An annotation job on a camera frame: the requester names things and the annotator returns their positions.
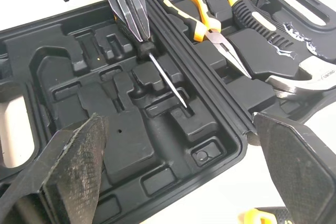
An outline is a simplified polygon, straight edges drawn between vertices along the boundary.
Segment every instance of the metal tool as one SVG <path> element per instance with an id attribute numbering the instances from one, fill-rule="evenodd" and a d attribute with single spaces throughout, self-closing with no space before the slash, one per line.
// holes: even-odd
<path id="1" fill-rule="evenodd" d="M 289 80 L 278 76 L 270 76 L 266 82 L 274 87 L 296 95 L 313 94 L 336 87 L 336 65 L 311 56 L 299 65 L 303 73 L 310 75 L 306 81 Z"/>
<path id="2" fill-rule="evenodd" d="M 151 53 L 155 46 L 150 42 L 151 34 L 145 0 L 108 0 L 108 2 L 120 29 L 137 45 L 138 50 L 140 49 L 141 52 L 139 52 L 139 54 L 142 55 L 141 58 L 143 58 L 144 55 L 150 58 L 167 85 L 183 106 L 187 108 L 185 101 L 179 95 L 177 89 Z"/>
<path id="3" fill-rule="evenodd" d="M 277 97 L 297 100 L 336 87 L 336 65 L 311 56 L 304 41 L 292 38 L 284 25 L 274 21 L 268 12 L 259 9 L 251 0 L 229 0 L 229 3 L 235 21 L 241 28 L 256 30 L 281 50 L 303 52 L 297 57 L 303 59 L 299 70 L 306 75 L 306 80 L 289 80 L 278 76 L 270 76 L 266 80 L 275 87 Z"/>
<path id="4" fill-rule="evenodd" d="M 236 69 L 248 78 L 251 78 L 251 75 L 246 70 L 231 43 L 221 34 L 222 25 L 219 20 L 211 17 L 205 0 L 191 1 L 197 6 L 202 22 L 181 11 L 169 0 L 161 0 L 166 11 L 178 16 L 189 26 L 194 40 L 202 42 L 208 39 Z"/>

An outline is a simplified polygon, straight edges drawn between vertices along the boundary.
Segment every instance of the black plastic tool case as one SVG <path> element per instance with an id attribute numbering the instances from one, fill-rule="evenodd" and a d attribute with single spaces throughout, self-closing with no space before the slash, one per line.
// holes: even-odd
<path id="1" fill-rule="evenodd" d="M 190 1 L 171 1 L 198 17 Z M 301 1 L 318 7 L 327 26 L 312 25 L 280 0 L 262 7 L 313 38 L 322 55 L 336 57 L 328 46 L 335 39 L 336 14 L 317 0 Z M 263 82 L 268 69 L 257 65 L 259 79 L 240 76 L 209 41 L 189 40 L 181 20 L 157 0 L 147 2 L 158 60 L 187 110 L 154 65 L 137 60 L 107 2 L 0 33 L 0 99 L 24 96 L 35 141 L 25 164 L 0 165 L 0 195 L 57 130 L 96 112 L 109 117 L 110 138 L 93 223 L 140 222 L 238 163 L 246 153 L 247 135 L 255 132 L 253 112 L 299 120 L 331 94 L 304 102 L 279 100 Z M 238 30 L 227 0 L 207 3 L 239 52 L 257 54 L 251 48 L 258 38 L 245 39 L 251 31 Z"/>

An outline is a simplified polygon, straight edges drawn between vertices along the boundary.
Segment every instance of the yellow pliers grip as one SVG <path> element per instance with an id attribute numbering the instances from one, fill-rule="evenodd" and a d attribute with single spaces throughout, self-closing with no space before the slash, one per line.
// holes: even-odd
<path id="1" fill-rule="evenodd" d="M 198 42 L 202 42 L 204 40 L 205 34 L 208 31 L 206 25 L 204 25 L 199 20 L 185 13 L 184 11 L 178 9 L 174 6 L 169 0 L 159 0 L 163 3 L 163 8 L 170 14 L 175 15 L 180 18 L 186 25 L 188 25 L 191 34 L 193 35 L 193 39 Z"/>
<path id="2" fill-rule="evenodd" d="M 205 0 L 191 0 L 200 12 L 202 23 L 208 30 L 222 31 L 222 25 L 219 20 L 212 18 Z"/>

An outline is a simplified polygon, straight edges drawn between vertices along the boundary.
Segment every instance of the rubber hammer grip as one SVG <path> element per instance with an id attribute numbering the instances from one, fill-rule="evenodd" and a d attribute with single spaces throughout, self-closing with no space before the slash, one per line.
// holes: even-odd
<path id="1" fill-rule="evenodd" d="M 240 28 L 251 28 L 281 50 L 307 51 L 306 44 L 292 38 L 283 24 L 258 8 L 251 0 L 229 0 L 234 19 Z"/>

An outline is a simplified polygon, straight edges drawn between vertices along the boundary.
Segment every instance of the hammer claw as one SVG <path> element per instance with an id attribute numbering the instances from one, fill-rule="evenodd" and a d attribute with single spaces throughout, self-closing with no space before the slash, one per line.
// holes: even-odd
<path id="1" fill-rule="evenodd" d="M 296 95 L 310 95 L 336 87 L 336 65 L 334 64 L 311 56 L 300 63 L 299 69 L 311 76 L 311 79 L 299 81 L 270 76 L 266 82 L 278 90 Z"/>

